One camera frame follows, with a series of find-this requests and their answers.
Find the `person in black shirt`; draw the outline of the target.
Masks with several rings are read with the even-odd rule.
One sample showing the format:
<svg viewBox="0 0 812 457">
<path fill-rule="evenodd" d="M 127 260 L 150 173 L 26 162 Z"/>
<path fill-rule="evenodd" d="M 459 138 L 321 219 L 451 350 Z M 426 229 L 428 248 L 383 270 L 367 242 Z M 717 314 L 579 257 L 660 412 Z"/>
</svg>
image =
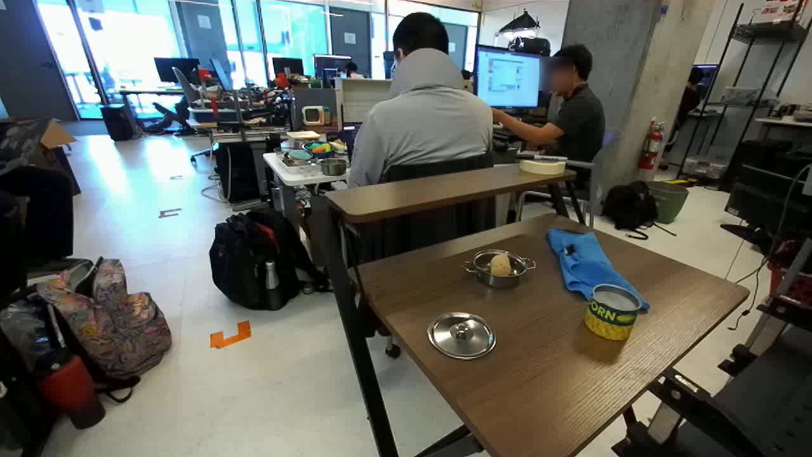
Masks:
<svg viewBox="0 0 812 457">
<path fill-rule="evenodd" d="M 491 119 L 524 145 L 544 148 L 569 159 L 591 162 L 603 148 L 603 104 L 591 92 L 591 50 L 584 44 L 558 48 L 547 58 L 547 79 L 553 95 L 560 100 L 558 111 L 544 125 L 528 125 L 503 109 Z"/>
</svg>

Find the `red fire extinguisher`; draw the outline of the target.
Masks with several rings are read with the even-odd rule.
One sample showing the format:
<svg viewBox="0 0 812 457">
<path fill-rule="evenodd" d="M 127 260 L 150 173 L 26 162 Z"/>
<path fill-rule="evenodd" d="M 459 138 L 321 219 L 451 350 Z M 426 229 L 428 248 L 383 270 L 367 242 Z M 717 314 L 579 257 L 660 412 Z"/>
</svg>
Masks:
<svg viewBox="0 0 812 457">
<path fill-rule="evenodd" d="M 641 152 L 638 152 L 638 162 L 637 162 L 638 171 L 655 171 L 661 143 L 665 143 L 665 128 L 660 119 L 651 119 L 647 128 Z"/>
</svg>

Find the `blue cloth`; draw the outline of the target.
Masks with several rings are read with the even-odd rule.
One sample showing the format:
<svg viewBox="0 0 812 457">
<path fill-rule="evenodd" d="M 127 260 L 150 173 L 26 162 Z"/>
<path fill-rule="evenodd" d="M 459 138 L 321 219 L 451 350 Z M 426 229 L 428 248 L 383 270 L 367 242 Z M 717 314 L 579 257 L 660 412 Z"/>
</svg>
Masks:
<svg viewBox="0 0 812 457">
<path fill-rule="evenodd" d="M 610 264 L 593 232 L 551 229 L 544 242 L 569 291 L 591 299 L 599 286 L 615 286 L 628 291 L 641 313 L 648 309 L 638 290 Z"/>
</svg>

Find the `black bag by pillar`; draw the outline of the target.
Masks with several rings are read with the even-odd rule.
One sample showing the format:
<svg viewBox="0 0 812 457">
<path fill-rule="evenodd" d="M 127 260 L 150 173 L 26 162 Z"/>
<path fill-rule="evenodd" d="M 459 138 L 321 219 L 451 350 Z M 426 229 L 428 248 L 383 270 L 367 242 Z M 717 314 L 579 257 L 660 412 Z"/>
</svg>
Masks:
<svg viewBox="0 0 812 457">
<path fill-rule="evenodd" d="M 637 232 L 657 222 L 657 201 L 648 187 L 637 180 L 615 186 L 605 192 L 600 214 L 621 232 Z"/>
</svg>

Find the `patterned floral bag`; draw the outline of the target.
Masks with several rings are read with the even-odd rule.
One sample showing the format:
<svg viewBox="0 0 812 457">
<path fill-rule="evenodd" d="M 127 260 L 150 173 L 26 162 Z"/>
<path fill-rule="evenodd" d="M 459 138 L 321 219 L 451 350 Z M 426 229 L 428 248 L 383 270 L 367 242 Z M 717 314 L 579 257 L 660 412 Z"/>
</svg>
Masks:
<svg viewBox="0 0 812 457">
<path fill-rule="evenodd" d="M 91 363 L 109 379 L 135 379 L 171 347 L 170 326 L 150 291 L 132 291 L 119 260 L 97 260 L 43 279 L 34 291 L 65 321 Z"/>
</svg>

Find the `computer monitor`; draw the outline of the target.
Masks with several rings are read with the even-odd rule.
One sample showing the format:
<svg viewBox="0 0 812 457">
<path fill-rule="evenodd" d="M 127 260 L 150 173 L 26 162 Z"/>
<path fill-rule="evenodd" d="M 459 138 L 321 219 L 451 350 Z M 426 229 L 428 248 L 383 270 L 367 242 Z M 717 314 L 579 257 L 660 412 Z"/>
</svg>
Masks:
<svg viewBox="0 0 812 457">
<path fill-rule="evenodd" d="M 478 45 L 475 95 L 490 107 L 533 109 L 543 96 L 543 58 L 497 45 Z"/>
</svg>

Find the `red water bottle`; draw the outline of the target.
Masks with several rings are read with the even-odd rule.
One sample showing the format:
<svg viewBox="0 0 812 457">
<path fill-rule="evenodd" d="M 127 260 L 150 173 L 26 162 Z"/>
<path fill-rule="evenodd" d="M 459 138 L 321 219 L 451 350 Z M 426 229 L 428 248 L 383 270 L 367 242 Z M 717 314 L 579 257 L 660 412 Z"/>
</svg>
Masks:
<svg viewBox="0 0 812 457">
<path fill-rule="evenodd" d="M 65 350 L 52 350 L 38 363 L 38 385 L 50 406 L 67 416 L 76 429 L 89 429 L 104 420 L 94 379 L 84 361 Z"/>
</svg>

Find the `white roll on table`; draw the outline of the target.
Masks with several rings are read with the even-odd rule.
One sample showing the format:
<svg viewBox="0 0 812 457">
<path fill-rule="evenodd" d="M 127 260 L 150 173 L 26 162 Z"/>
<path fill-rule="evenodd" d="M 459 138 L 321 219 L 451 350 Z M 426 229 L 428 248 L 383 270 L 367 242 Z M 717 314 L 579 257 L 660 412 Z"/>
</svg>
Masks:
<svg viewBox="0 0 812 457">
<path fill-rule="evenodd" d="M 523 173 L 530 173 L 530 176 L 541 176 L 541 177 L 558 177 L 558 176 L 566 176 L 566 162 L 562 159 L 520 159 L 518 168 Z"/>
</svg>

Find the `silver pot lid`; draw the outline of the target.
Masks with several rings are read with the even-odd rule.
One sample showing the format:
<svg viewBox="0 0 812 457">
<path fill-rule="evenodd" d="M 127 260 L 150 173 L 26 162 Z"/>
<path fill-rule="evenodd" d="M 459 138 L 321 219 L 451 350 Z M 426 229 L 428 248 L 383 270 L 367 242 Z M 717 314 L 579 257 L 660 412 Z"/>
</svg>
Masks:
<svg viewBox="0 0 812 457">
<path fill-rule="evenodd" d="M 478 361 L 497 347 L 497 335 L 475 313 L 445 313 L 426 327 L 426 340 L 451 361 Z"/>
</svg>

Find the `black backpack on floor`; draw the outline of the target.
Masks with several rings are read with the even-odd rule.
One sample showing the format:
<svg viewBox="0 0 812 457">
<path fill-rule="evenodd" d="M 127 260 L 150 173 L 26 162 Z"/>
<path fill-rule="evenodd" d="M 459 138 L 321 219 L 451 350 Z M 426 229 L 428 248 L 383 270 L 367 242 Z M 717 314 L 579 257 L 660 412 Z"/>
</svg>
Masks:
<svg viewBox="0 0 812 457">
<path fill-rule="evenodd" d="M 269 206 L 253 206 L 218 224 L 208 260 L 213 285 L 248 309 L 281 309 L 305 286 L 317 291 L 327 286 L 293 224 Z"/>
</svg>

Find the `person in grey hoodie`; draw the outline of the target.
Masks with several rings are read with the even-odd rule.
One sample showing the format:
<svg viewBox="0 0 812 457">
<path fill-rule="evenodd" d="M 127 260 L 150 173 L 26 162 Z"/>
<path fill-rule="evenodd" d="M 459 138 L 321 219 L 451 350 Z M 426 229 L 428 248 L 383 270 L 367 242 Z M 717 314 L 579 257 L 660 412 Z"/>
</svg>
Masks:
<svg viewBox="0 0 812 457">
<path fill-rule="evenodd" d="M 448 55 L 443 24 L 407 12 L 393 31 L 390 96 L 363 119 L 350 154 L 350 186 L 372 186 L 390 168 L 487 157 L 491 111 Z"/>
</svg>

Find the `orange floor tape marker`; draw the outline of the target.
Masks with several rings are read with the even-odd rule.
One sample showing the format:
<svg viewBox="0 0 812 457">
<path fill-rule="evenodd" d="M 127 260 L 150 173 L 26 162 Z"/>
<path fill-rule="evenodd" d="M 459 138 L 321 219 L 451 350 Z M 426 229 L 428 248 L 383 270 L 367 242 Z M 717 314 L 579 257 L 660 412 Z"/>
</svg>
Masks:
<svg viewBox="0 0 812 457">
<path fill-rule="evenodd" d="M 250 323 L 241 321 L 241 323 L 235 323 L 232 333 L 223 333 L 223 331 L 211 333 L 208 346 L 215 347 L 215 350 L 223 350 L 223 347 L 235 346 L 235 342 L 248 340 L 248 337 L 250 337 Z"/>
</svg>

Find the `yellow green tin can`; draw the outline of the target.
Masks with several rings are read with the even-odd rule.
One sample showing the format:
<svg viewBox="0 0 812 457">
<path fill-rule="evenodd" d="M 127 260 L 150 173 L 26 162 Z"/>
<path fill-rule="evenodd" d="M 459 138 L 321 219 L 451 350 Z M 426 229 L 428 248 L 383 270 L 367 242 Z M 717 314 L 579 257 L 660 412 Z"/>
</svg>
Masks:
<svg viewBox="0 0 812 457">
<path fill-rule="evenodd" d="M 623 342 L 638 313 L 641 304 L 632 291 L 599 285 L 585 304 L 584 326 L 603 340 Z"/>
</svg>

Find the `small silver metal pot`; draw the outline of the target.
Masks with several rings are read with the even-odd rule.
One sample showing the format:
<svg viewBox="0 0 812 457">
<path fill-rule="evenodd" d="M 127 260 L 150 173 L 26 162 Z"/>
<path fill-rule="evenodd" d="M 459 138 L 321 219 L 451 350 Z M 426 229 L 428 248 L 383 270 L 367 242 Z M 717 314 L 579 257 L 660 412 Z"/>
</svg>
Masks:
<svg viewBox="0 0 812 457">
<path fill-rule="evenodd" d="M 476 252 L 463 264 L 463 271 L 490 290 L 518 286 L 523 276 L 533 270 L 536 270 L 536 261 L 530 257 L 520 257 L 504 248 Z"/>
</svg>

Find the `white side table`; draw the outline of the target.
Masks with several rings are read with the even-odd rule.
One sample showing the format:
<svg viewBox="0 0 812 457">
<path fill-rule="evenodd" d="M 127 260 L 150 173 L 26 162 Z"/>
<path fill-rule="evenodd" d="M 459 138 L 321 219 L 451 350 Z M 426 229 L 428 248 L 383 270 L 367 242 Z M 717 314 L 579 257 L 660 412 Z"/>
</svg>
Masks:
<svg viewBox="0 0 812 457">
<path fill-rule="evenodd" d="M 263 162 L 289 187 L 343 184 L 343 176 L 325 176 L 320 165 L 286 165 L 278 152 L 265 152 Z"/>
</svg>

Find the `black metal shelf rack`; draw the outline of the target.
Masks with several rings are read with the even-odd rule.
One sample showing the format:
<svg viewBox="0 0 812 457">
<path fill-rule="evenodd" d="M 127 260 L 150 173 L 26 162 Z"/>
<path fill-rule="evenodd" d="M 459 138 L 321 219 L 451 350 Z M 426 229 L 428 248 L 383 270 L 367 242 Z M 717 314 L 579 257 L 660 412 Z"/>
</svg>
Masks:
<svg viewBox="0 0 812 457">
<path fill-rule="evenodd" d="M 703 101 L 675 148 L 680 177 L 717 180 L 744 143 L 810 139 L 812 0 L 721 0 L 695 69 Z"/>
</svg>

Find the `green basket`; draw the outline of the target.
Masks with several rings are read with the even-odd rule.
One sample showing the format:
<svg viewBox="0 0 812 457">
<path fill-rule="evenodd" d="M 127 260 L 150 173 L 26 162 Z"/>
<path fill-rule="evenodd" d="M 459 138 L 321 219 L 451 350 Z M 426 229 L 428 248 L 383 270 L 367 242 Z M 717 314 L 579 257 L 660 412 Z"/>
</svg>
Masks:
<svg viewBox="0 0 812 457">
<path fill-rule="evenodd" d="M 671 224 L 688 201 L 688 187 L 675 184 L 648 184 L 648 192 L 657 204 L 660 224 Z"/>
</svg>

